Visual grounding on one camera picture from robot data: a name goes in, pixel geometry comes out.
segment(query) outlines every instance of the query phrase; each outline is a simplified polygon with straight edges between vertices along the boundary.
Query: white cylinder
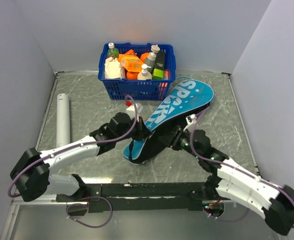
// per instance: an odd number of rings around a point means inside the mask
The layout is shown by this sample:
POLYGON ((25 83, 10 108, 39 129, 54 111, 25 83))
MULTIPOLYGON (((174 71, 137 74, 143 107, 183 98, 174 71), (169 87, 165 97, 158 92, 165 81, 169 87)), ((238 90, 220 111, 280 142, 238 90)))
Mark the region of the white cylinder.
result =
POLYGON ((57 96, 56 147, 62 147, 71 142, 71 120, 69 97, 62 93, 57 96))

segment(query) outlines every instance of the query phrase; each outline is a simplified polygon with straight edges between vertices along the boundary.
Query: basket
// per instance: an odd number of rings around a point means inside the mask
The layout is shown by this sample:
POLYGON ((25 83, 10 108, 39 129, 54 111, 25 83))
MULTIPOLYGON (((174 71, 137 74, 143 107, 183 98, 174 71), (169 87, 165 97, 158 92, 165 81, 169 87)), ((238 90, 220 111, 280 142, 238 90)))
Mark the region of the basket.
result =
MULTIPOLYGON (((120 54, 125 54, 133 49, 137 56, 151 51, 151 43, 145 45, 128 43, 115 43, 120 54)), ((103 82, 109 97, 114 100, 125 99, 130 95, 135 100, 163 100, 176 76, 176 59, 174 48, 169 44, 158 44, 161 51, 166 53, 164 70, 168 71, 168 80, 127 80, 123 79, 106 79, 105 78, 105 60, 107 58, 108 43, 103 47, 99 60, 98 79, 103 82)))

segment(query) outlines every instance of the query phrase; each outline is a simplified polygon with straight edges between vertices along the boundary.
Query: green bottle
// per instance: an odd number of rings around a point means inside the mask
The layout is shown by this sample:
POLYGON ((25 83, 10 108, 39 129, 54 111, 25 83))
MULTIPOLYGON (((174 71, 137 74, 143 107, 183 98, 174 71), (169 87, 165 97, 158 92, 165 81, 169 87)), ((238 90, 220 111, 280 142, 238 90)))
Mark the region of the green bottle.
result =
POLYGON ((119 51, 118 49, 115 47, 115 45, 111 42, 108 44, 108 52, 107 52, 107 58, 112 57, 113 59, 117 59, 119 57, 119 51))

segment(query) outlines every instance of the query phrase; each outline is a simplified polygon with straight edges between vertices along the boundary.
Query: gray table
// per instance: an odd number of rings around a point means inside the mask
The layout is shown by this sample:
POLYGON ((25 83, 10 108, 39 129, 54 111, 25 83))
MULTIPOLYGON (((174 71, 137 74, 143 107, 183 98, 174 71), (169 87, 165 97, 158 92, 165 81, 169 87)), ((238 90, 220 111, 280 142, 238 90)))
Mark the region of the gray table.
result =
MULTIPOLYGON (((188 76, 209 84, 214 100, 200 122, 211 144, 231 156, 238 164, 255 172, 251 151, 242 121, 225 74, 194 72, 188 76)), ((107 123, 118 112, 124 112, 123 100, 111 100, 96 74, 68 74, 57 76, 53 101, 44 125, 39 150, 56 147, 57 95, 70 98, 71 140, 77 141, 107 123)), ((138 101, 143 105, 141 116, 146 121, 160 101, 138 101)), ((85 183, 170 183, 205 182, 209 174, 197 160, 184 151, 169 148, 144 164, 135 165, 123 158, 123 149, 130 139, 118 142, 116 147, 100 156, 88 158, 67 166, 60 175, 78 174, 85 183)))

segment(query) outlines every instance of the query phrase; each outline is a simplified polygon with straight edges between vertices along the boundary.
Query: white wall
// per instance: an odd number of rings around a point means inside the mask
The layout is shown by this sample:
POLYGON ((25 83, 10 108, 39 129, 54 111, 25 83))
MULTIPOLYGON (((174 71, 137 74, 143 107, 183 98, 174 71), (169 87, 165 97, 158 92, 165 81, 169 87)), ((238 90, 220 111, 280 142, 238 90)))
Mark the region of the white wall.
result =
POLYGON ((271 1, 231 76, 259 170, 294 188, 294 1, 271 1))
POLYGON ((54 75, 12 0, 0 0, 0 234, 10 172, 35 146, 54 75))
POLYGON ((54 71, 97 70, 105 43, 169 43, 177 69, 231 73, 270 0, 14 0, 54 71))

